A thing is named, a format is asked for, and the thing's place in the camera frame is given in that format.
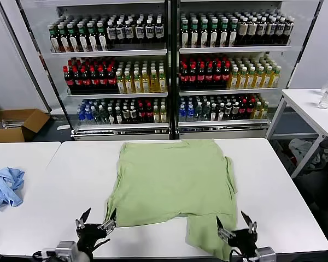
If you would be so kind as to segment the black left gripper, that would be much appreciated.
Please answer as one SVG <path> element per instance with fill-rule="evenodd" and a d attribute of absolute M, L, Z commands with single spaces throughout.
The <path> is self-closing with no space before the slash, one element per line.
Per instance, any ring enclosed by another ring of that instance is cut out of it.
<path fill-rule="evenodd" d="M 88 257 L 93 257 L 93 252 L 98 247 L 110 241 L 107 236 L 116 227 L 116 209 L 114 209 L 110 218 L 102 224 L 86 223 L 90 212 L 91 208 L 87 209 L 79 219 L 75 220 L 75 224 L 79 238 L 77 242 L 78 250 L 88 255 Z"/>

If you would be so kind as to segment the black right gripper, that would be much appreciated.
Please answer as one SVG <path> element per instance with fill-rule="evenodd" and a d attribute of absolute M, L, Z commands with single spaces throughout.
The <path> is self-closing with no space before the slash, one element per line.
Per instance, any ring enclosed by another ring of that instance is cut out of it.
<path fill-rule="evenodd" d="M 253 258 L 256 256 L 257 249 L 257 222 L 253 222 L 243 211 L 241 215 L 249 229 L 239 229 L 233 232 L 225 229 L 219 217 L 216 216 L 218 236 L 224 242 L 228 242 L 230 247 L 238 248 L 243 258 Z"/>

